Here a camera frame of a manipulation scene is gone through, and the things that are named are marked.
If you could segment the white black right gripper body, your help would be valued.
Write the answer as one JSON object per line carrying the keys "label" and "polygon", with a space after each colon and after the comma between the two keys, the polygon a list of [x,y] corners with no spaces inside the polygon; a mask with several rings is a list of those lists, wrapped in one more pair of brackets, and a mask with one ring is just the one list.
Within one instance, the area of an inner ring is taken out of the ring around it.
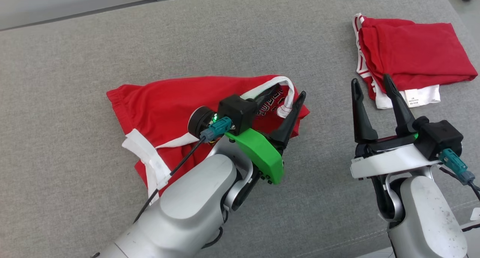
{"label": "white black right gripper body", "polygon": [[410,171],[439,164],[439,159],[428,160],[415,147],[417,134],[381,138],[372,143],[360,143],[355,149],[350,172],[353,178],[367,178]]}

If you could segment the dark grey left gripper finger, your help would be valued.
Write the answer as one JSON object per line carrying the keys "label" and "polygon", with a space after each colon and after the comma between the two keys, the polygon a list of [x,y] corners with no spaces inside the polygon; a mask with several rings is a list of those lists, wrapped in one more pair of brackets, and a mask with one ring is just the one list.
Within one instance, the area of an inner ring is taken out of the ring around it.
{"label": "dark grey left gripper finger", "polygon": [[269,101],[281,88],[280,85],[273,85],[268,89],[262,91],[257,97],[255,97],[255,102],[257,105],[264,105],[266,102]]}
{"label": "dark grey left gripper finger", "polygon": [[269,142],[278,151],[283,153],[295,128],[298,116],[306,99],[306,92],[302,91],[293,103],[292,110],[279,127],[269,134]]}

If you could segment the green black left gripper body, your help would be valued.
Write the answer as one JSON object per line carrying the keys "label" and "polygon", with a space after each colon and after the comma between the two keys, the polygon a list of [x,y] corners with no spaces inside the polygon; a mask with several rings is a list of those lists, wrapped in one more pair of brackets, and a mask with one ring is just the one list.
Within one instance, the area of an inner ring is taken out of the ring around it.
{"label": "green black left gripper body", "polygon": [[261,176],[270,184],[278,185],[284,176],[282,153],[269,142],[269,136],[252,128],[254,113],[241,109],[222,108],[218,112],[207,106],[197,108],[191,115],[187,129],[199,143],[213,143],[221,137],[237,144]]}

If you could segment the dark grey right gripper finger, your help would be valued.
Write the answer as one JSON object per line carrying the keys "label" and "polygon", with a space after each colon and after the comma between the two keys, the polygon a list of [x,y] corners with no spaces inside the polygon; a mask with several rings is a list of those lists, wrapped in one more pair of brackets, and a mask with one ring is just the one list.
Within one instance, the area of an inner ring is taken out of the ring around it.
{"label": "dark grey right gripper finger", "polygon": [[370,119],[363,104],[364,95],[358,79],[350,83],[352,97],[352,115],[354,125],[354,140],[358,144],[375,142],[378,139],[377,131],[372,128]]}
{"label": "dark grey right gripper finger", "polygon": [[396,135],[398,137],[406,137],[415,134],[416,131],[413,128],[413,122],[415,121],[415,118],[406,101],[394,84],[393,79],[391,79],[391,76],[386,73],[383,75],[383,82],[386,95],[391,100],[396,118]]}

